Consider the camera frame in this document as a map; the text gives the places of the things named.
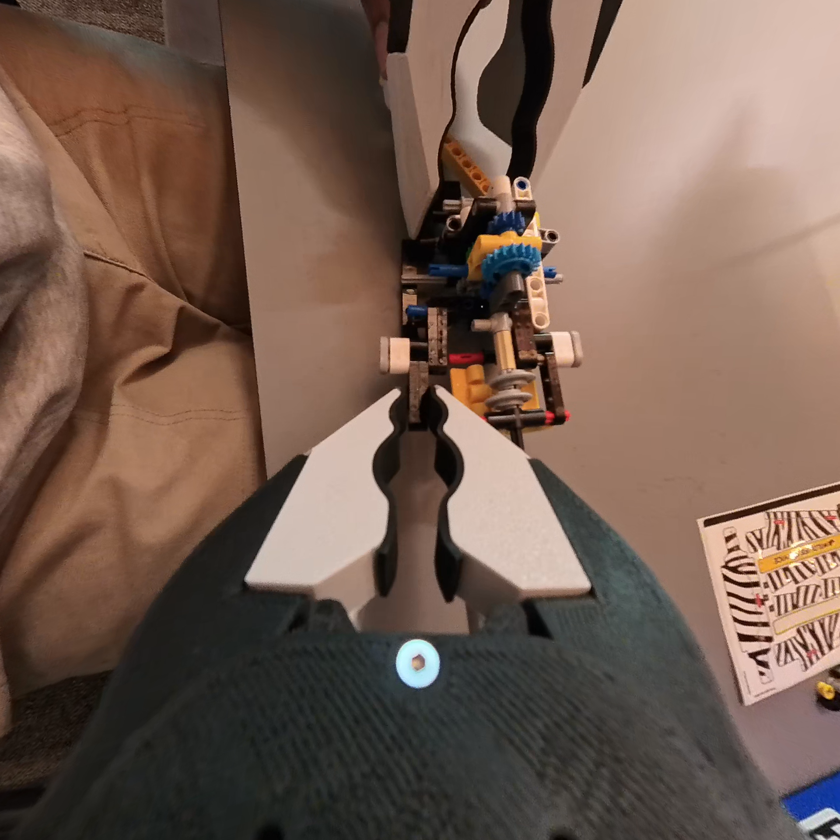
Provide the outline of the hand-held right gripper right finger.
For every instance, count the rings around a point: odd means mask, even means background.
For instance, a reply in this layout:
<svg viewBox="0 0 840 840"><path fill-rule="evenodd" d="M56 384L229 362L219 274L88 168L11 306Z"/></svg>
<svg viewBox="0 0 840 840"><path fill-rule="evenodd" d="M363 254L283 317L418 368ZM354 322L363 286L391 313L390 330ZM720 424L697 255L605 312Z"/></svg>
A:
<svg viewBox="0 0 840 840"><path fill-rule="evenodd" d="M429 390L429 429L445 485L434 551L444 600L487 617L499 606L590 594L536 461L440 385Z"/></svg>

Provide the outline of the person's grey sweatshirt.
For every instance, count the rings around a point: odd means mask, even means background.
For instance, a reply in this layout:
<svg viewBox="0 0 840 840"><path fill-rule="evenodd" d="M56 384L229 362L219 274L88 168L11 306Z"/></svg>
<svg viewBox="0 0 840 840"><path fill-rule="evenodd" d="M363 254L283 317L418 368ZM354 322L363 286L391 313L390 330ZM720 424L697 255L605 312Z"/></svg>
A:
<svg viewBox="0 0 840 840"><path fill-rule="evenodd" d="M84 258L48 167L1 93L1 512L77 402L88 346Z"/></svg>

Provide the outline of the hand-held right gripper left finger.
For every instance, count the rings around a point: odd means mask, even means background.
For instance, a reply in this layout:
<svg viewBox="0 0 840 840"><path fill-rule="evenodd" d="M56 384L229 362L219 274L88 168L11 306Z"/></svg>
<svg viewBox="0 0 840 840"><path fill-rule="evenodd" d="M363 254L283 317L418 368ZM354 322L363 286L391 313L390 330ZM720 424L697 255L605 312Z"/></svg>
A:
<svg viewBox="0 0 840 840"><path fill-rule="evenodd" d="M396 578L405 393L392 389L304 458L245 584L340 603L357 614Z"/></svg>

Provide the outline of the yellow and black lego vehicle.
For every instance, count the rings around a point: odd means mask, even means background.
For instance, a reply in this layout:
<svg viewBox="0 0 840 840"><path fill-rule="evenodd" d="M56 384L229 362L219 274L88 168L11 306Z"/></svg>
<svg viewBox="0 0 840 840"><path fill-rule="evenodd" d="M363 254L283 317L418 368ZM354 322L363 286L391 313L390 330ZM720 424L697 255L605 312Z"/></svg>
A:
<svg viewBox="0 0 840 840"><path fill-rule="evenodd" d="M524 447L525 434L570 418L561 372L584 359L580 334L551 330L548 288L562 277L545 264L559 235L541 223L527 176L487 177L467 192L445 159L444 179L402 264L434 264L455 284L450 367L438 384L491 427Z"/></svg>

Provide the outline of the blue storage box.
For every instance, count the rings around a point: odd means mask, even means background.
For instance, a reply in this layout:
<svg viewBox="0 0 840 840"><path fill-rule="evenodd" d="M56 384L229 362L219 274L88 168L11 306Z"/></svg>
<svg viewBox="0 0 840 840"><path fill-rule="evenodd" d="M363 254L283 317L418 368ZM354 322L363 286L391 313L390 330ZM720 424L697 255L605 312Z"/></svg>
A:
<svg viewBox="0 0 840 840"><path fill-rule="evenodd" d="M782 798L786 811L796 821L804 838L839 838L838 777L824 780Z"/></svg>

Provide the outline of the black lego beam subassembly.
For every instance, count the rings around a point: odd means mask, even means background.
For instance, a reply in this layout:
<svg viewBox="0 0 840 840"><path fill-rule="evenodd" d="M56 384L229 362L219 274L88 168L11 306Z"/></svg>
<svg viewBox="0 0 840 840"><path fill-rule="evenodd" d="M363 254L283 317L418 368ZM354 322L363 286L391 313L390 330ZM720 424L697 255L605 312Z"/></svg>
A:
<svg viewBox="0 0 840 840"><path fill-rule="evenodd" d="M402 379L407 425L419 429L425 426L425 394L430 385L446 377L450 367L455 284L442 266L404 259L400 285L399 330L380 338L379 366L384 375Z"/></svg>

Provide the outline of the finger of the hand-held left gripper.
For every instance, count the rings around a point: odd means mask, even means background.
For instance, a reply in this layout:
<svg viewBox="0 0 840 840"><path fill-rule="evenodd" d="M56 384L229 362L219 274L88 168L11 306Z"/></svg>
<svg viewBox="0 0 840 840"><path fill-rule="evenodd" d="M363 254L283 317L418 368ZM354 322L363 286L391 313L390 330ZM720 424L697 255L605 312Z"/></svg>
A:
<svg viewBox="0 0 840 840"><path fill-rule="evenodd" d="M490 2L476 20L476 161L537 182L592 78L621 1Z"/></svg>
<svg viewBox="0 0 840 840"><path fill-rule="evenodd" d="M450 134L460 47L487 2L393 1L386 39L385 99L392 119L398 188L410 239L418 240L443 180L441 160L468 193L487 177Z"/></svg>

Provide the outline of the person's tan pants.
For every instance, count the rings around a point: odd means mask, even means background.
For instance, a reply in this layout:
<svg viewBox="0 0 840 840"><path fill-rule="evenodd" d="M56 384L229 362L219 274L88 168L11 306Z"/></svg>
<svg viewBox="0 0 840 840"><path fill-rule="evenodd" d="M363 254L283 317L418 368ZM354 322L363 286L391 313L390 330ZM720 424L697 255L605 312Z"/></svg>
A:
<svg viewBox="0 0 840 840"><path fill-rule="evenodd" d="M2 521L5 721L115 666L266 474L224 71L5 5L1 36L88 306L77 402Z"/></svg>

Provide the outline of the zebra striped sticker sheet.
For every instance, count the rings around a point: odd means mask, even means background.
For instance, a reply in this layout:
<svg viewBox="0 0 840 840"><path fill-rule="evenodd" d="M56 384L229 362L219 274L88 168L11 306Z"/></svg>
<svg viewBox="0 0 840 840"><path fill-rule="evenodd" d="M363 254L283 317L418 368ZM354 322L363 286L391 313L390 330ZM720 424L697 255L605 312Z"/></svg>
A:
<svg viewBox="0 0 840 840"><path fill-rule="evenodd" d="M839 485L697 520L741 703L838 684ZM838 711L838 705L819 707Z"/></svg>

